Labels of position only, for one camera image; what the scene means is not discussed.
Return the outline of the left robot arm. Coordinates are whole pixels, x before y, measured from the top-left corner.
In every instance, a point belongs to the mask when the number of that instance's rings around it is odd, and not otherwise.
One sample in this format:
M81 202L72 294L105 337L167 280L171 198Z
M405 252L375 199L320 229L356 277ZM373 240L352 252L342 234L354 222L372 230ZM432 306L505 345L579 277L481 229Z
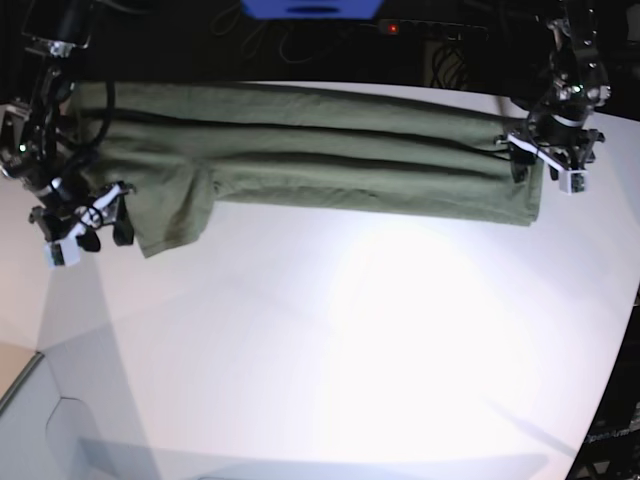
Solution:
M597 50L591 1L562 1L547 27L554 38L549 86L527 108L527 117L512 123L495 143L508 147L515 183L524 182L542 162L561 191L571 195L587 190L587 165L595 161L594 145L605 136L585 123L610 98L611 88Z

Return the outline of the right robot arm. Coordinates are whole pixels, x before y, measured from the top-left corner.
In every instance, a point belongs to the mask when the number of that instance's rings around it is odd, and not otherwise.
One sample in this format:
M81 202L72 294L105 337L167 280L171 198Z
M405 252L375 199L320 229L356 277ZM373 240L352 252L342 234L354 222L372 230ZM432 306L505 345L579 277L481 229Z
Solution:
M76 140L76 122L64 114L76 83L65 71L72 54L88 47L103 1L4 1L1 4L1 174L19 181L37 200L28 221L45 240L56 266L80 251L101 248L98 231L128 246L134 231L124 198L132 186L92 188L84 169L99 157L115 110L112 81L105 84L101 124Z

